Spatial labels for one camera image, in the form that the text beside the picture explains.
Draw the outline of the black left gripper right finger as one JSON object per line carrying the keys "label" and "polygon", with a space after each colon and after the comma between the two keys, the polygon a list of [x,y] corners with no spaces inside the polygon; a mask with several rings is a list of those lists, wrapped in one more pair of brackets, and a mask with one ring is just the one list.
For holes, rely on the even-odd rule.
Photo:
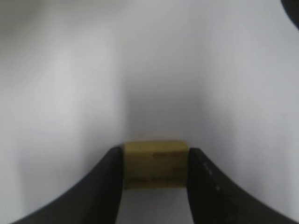
{"label": "black left gripper right finger", "polygon": [[187,195],[196,224],[293,224],[229,179],[199,148],[190,148]]}

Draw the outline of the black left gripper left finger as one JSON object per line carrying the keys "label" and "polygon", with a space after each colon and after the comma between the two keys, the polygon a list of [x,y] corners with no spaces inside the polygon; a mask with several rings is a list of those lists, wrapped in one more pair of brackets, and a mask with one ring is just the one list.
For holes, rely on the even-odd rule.
{"label": "black left gripper left finger", "polygon": [[122,147],[111,148],[76,185],[18,224],[114,224],[123,192]]}

